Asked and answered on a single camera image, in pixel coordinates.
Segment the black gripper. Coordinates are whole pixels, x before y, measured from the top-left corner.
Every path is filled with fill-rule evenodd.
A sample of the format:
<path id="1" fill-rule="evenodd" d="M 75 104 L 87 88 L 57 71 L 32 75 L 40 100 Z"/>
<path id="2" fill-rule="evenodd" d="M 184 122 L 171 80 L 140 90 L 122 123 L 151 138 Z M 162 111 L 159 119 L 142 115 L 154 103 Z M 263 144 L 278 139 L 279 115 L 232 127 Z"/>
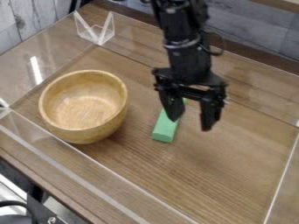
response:
<path id="1" fill-rule="evenodd" d="M 164 43 L 168 67 L 155 68 L 155 90 L 172 122 L 184 113 L 183 97 L 200 103 L 200 127 L 210 131 L 220 120 L 227 97 L 226 81 L 212 72 L 211 57 L 220 56 L 208 43 Z"/>

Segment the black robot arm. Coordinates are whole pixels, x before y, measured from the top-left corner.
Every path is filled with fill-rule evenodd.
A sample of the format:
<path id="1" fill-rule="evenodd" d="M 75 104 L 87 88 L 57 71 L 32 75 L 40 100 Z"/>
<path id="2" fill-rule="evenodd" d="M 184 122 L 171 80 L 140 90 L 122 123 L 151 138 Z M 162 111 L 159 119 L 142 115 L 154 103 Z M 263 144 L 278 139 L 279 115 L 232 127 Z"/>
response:
<path id="1" fill-rule="evenodd" d="M 200 128 L 211 130 L 226 104 L 226 81 L 211 70 L 211 50 L 204 31 L 210 18 L 204 0 L 151 0 L 154 15 L 163 31 L 163 47 L 170 66 L 152 71 L 155 90 L 168 118 L 184 113 L 184 99 L 200 103 Z"/>

